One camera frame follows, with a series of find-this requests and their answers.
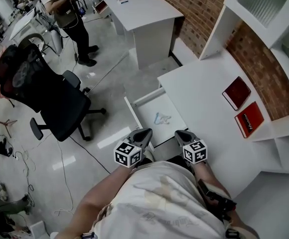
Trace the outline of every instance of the metal stand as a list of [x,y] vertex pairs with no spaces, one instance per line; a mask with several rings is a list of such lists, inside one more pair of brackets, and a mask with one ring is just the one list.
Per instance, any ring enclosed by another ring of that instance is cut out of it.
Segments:
[[9,133],[9,131],[8,131],[8,129],[7,129],[7,126],[10,125],[10,124],[14,124],[14,123],[16,122],[16,120],[13,120],[13,121],[10,121],[10,122],[8,122],[8,121],[9,121],[9,119],[6,120],[6,122],[1,122],[1,121],[0,121],[0,124],[2,124],[2,125],[5,126],[5,128],[6,128],[6,130],[7,130],[7,133],[8,133],[8,135],[9,135],[9,137],[11,138],[10,133]]

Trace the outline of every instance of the black office chair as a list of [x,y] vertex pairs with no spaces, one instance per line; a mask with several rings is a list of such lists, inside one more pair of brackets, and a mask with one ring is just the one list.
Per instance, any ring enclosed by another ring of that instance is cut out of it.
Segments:
[[106,110],[89,110],[91,101],[85,96],[86,90],[79,90],[80,83],[70,71],[54,73],[34,44],[24,49],[11,45],[0,58],[0,92],[40,112],[46,125],[38,125],[34,118],[30,121],[39,140],[43,129],[64,141],[76,128],[85,141],[91,140],[84,135],[80,123],[86,114],[105,114]]

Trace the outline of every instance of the white drawer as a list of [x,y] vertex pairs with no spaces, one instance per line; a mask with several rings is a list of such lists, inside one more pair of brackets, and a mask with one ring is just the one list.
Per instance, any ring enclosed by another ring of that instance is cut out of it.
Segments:
[[[125,97],[126,103],[134,116],[139,128],[151,128],[153,135],[149,147],[152,151],[160,144],[174,137],[176,130],[187,129],[174,104],[165,93],[164,88],[159,88],[150,94],[130,103]],[[156,113],[171,116],[169,124],[154,124]]]

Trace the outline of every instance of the white desk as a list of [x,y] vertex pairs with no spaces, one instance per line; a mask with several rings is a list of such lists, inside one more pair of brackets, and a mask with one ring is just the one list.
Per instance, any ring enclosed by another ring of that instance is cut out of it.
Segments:
[[[251,95],[234,111],[222,92],[237,77]],[[259,95],[227,50],[196,60],[158,78],[189,130],[208,145],[208,161],[221,183],[236,197],[261,171],[252,142],[243,139],[234,116],[256,101],[266,120],[269,115]]]
[[32,20],[34,19],[34,9],[29,11],[26,15],[24,15],[14,26],[13,31],[11,32],[10,41],[14,41],[15,44],[17,44],[17,42],[14,40],[14,38],[27,26],[29,25],[31,28],[34,29],[35,32],[38,32],[36,27],[31,23]]
[[168,57],[174,19],[183,16],[165,0],[104,0],[112,11],[117,33],[126,36],[141,69]]

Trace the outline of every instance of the dark red book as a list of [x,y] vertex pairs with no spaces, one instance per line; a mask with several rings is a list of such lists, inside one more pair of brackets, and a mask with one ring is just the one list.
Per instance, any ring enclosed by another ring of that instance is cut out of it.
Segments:
[[251,90],[239,76],[222,93],[232,108],[237,111],[249,97]]
[[235,116],[235,120],[244,138],[249,137],[264,121],[260,108],[256,102],[251,103]]

